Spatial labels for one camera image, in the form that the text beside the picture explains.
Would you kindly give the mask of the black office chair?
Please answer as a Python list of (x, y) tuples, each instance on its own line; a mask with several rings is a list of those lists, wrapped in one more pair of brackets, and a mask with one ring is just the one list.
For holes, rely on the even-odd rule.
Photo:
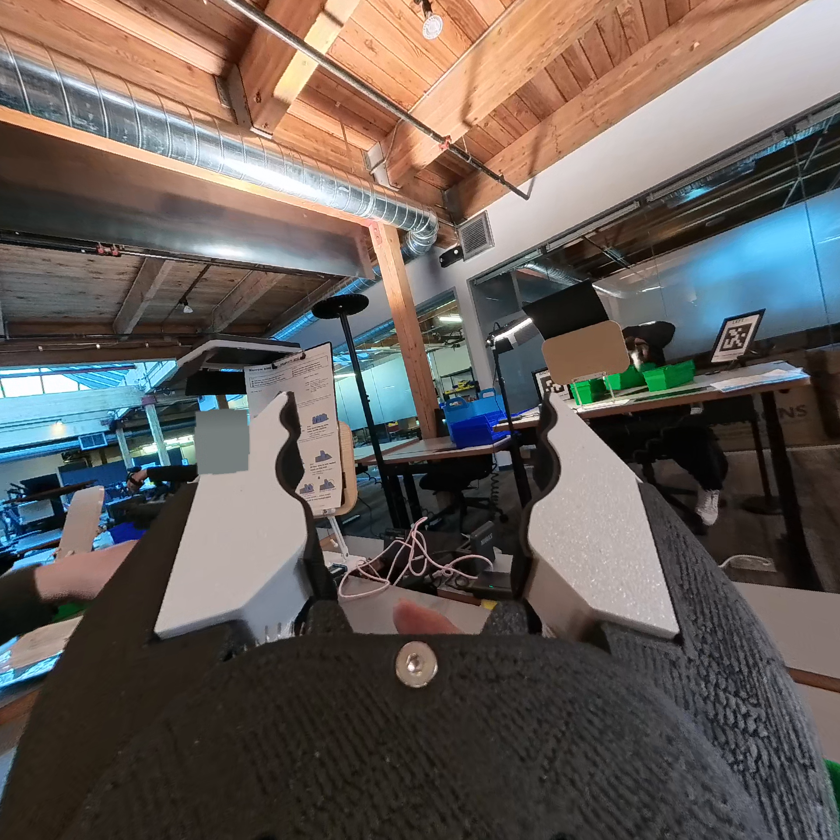
[[(482, 480), (490, 480), (487, 497), (467, 497), (466, 491)], [(458, 531), (465, 531), (469, 509), (486, 511), (489, 520), (509, 521), (499, 506), (500, 477), (491, 455), (450, 458), (435, 461), (419, 481), (421, 489), (433, 493), (438, 504), (438, 519), (457, 515)]]

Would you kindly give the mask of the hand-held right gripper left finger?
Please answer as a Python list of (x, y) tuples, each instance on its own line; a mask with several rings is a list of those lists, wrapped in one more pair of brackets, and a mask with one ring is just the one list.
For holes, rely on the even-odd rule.
[(195, 483), (154, 625), (161, 639), (233, 623), (249, 640), (278, 640), (310, 600), (335, 600), (312, 510), (297, 494), (295, 396), (280, 393), (248, 431), (246, 470)]

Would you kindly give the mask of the stack of blue bins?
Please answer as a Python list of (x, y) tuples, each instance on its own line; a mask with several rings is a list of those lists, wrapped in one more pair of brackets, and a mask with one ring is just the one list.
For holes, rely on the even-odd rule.
[(468, 401), (456, 396), (441, 404), (449, 436), (456, 448), (473, 448), (495, 443), (509, 435), (502, 397), (494, 388), (479, 392)]

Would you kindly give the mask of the black panel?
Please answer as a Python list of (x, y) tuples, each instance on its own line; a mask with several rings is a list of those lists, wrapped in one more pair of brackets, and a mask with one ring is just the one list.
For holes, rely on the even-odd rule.
[(590, 280), (555, 291), (522, 307), (544, 340), (573, 333), (610, 320)]

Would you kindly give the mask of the person's left hand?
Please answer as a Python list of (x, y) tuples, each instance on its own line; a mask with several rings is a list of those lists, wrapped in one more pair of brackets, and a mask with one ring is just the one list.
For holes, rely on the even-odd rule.
[(44, 603), (89, 602), (110, 581), (137, 541), (74, 553), (35, 570), (35, 588)]

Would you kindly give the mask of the black floor lamp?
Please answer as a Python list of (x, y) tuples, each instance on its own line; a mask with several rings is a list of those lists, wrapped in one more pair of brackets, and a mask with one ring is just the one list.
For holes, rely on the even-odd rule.
[(343, 335), (347, 344), (348, 352), (350, 354), (350, 362), (353, 368), (353, 376), (357, 385), (360, 402), (364, 414), (366, 427), (371, 438), (371, 445), (373, 447), (374, 462), (380, 473), (381, 485), (385, 494), (386, 506), (392, 525), (396, 529), (403, 529), (406, 526), (406, 513), (404, 510), (404, 503), (397, 499), (397, 486), (395, 485), (395, 475), (386, 464), (382, 453), (382, 447), (375, 432), (375, 424), (371, 410), (371, 401), (366, 391), (361, 363), (359, 356), (355, 349), (353, 336), (350, 329), (350, 316), (358, 314), (365, 310), (369, 305), (368, 298), (360, 293), (347, 293), (341, 295), (334, 295), (317, 302), (312, 307), (312, 314), (316, 319), (320, 320), (339, 320)]

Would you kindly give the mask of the black ceiling pipe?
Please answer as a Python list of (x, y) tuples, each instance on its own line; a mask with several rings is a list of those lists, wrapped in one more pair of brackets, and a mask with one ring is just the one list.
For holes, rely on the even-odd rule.
[(244, 15), (248, 20), (255, 23), (258, 28), (261, 28), (282, 43), (293, 48), (297, 53), (300, 53), (311, 61), (314, 61), (318, 66), (322, 67), (328, 73), (349, 85), (362, 96), (374, 102), (381, 109), (394, 115), (398, 122), (404, 122), (411, 125), (423, 136), (435, 142), (438, 149), (443, 153), (452, 154), (462, 162), (472, 167), (474, 170), (488, 176), (493, 182), (502, 185), (514, 195), (519, 196), (521, 199), (526, 201), (529, 199), (528, 194), (517, 188), (515, 185), (509, 183), (502, 174), (492, 171), (469, 152), (460, 149), (448, 135), (440, 134), (434, 129), (428, 127), (419, 119), (416, 119), (410, 112), (398, 106), (391, 99), (381, 94), (378, 90), (375, 90), (362, 79), (349, 73), (346, 69), (341, 67), (340, 64), (336, 63), (333, 59), (325, 56), (323, 53), (309, 45), (303, 38), (291, 33), (289, 29), (279, 24), (266, 13), (251, 6), (247, 2), (226, 1), (225, 3), (235, 9), (238, 13)]

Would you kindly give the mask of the printed cardboard box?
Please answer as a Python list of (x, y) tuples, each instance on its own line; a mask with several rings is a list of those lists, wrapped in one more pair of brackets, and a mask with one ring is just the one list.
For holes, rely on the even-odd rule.
[[(812, 385), (777, 392), (774, 400), (787, 447), (830, 443)], [(711, 429), (725, 452), (745, 451), (754, 447), (750, 420), (715, 424)]]

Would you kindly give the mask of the silver air duct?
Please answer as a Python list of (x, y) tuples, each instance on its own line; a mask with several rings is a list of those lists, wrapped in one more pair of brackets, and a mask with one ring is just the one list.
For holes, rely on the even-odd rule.
[(1, 93), (3, 108), (67, 130), (263, 188), (321, 214), (390, 225), (403, 232), (413, 257), (437, 242), (438, 218), (427, 206), (5, 29)]

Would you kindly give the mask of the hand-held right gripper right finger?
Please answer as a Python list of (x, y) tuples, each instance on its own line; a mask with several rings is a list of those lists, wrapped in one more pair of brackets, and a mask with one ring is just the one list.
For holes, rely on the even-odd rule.
[(524, 598), (553, 637), (597, 625), (674, 640), (675, 608), (634, 472), (558, 394), (543, 404), (548, 486), (524, 515)]

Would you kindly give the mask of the white papers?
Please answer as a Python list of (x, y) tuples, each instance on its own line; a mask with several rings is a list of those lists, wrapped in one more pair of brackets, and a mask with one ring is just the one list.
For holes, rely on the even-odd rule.
[(716, 379), (710, 387), (721, 393), (740, 391), (746, 388), (758, 388), (766, 385), (778, 385), (788, 382), (808, 380), (809, 375), (800, 367), (787, 363), (758, 364), (746, 367), (738, 375), (727, 379)]

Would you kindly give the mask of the instruction poster board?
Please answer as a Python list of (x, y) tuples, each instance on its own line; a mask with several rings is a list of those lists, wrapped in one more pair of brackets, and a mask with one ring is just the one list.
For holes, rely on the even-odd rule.
[(338, 419), (331, 343), (248, 367), (245, 384), (253, 445), (258, 432), (281, 433), (281, 409), (295, 409), (303, 469), (296, 492), (315, 519), (335, 525), (354, 507), (358, 488), (350, 427)]

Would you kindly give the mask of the plain wooden post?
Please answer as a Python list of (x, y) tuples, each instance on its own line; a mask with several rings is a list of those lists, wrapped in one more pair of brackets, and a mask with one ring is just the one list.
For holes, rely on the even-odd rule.
[(369, 228), (421, 433), (423, 439), (432, 439), (437, 436), (435, 413), (438, 409), (438, 398), (406, 273), (400, 239), (395, 227), (382, 222), (371, 222)]

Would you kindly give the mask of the wooden top desk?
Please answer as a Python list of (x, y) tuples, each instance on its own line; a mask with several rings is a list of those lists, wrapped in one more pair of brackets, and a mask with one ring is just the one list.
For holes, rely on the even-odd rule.
[[(422, 478), (433, 462), (481, 455), (491, 455), (494, 458), (497, 453), (509, 450), (509, 446), (510, 436), (508, 435), (493, 444), (473, 448), (456, 448), (449, 437), (437, 437), (428, 440), (413, 439), (387, 448), (382, 452), (385, 464), (395, 475), (397, 499), (404, 503), (406, 513), (406, 526), (401, 529), (408, 530), (410, 525), (420, 519), (422, 515), (423, 508), (417, 495), (417, 486), (414, 479), (416, 476)], [(357, 457), (354, 462), (358, 474), (372, 467), (377, 468), (373, 454)], [(428, 527), (434, 528), (441, 521), (438, 519), (438, 513), (436, 513), (428, 523)]]
[[(787, 363), (776, 360), (761, 364)], [(554, 401), (570, 408), (585, 421), (603, 417), (640, 416), (644, 413), (668, 413), (680, 419), (698, 417), (713, 426), (750, 420), (754, 441), (753, 451), (759, 464), (763, 493), (754, 498), (750, 512), (781, 515), (789, 532), (802, 529), (802, 509), (797, 496), (793, 468), (785, 444), (774, 395), (790, 389), (810, 385), (811, 378), (798, 382), (745, 388), (721, 393), (710, 387), (716, 379), (727, 379), (739, 371), (699, 374), (691, 384), (661, 393), (633, 388), (619, 395), (611, 395), (590, 405), (578, 406), (574, 400), (564, 401), (560, 395), (546, 395), (545, 402)]]

